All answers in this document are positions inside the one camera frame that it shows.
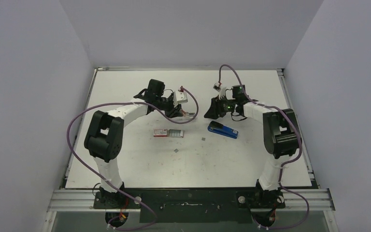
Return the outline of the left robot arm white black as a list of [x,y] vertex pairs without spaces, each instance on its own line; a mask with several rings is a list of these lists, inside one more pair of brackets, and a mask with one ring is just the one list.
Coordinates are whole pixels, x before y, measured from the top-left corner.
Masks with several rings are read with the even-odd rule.
[[155,109],[162,111],[168,118],[182,117],[182,103],[187,102],[187,93],[183,89],[164,97],[165,84],[151,79],[148,87],[141,90],[128,104],[107,112],[96,111],[91,119],[84,147],[96,162],[98,172],[103,179],[100,192],[106,195],[106,202],[112,208],[124,204],[125,195],[119,191],[124,188],[120,177],[117,156],[122,149],[124,127],[134,120],[146,116]]

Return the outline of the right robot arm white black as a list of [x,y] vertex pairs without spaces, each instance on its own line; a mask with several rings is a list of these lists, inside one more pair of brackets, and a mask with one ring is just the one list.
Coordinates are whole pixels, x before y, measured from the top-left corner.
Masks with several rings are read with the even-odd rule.
[[227,113],[231,116],[251,118],[263,126],[263,141],[267,152],[271,155],[265,163],[263,172],[257,181],[260,190],[254,193],[255,204],[266,207],[273,201],[270,191],[280,188],[283,163],[296,153],[302,146],[301,138],[297,136],[298,123],[292,109],[277,110],[259,101],[249,100],[244,95],[244,86],[233,86],[232,99],[227,99],[226,87],[215,84],[213,87],[218,95],[211,99],[211,105],[204,118],[211,119],[208,130],[231,138],[237,137],[237,132],[216,120]]

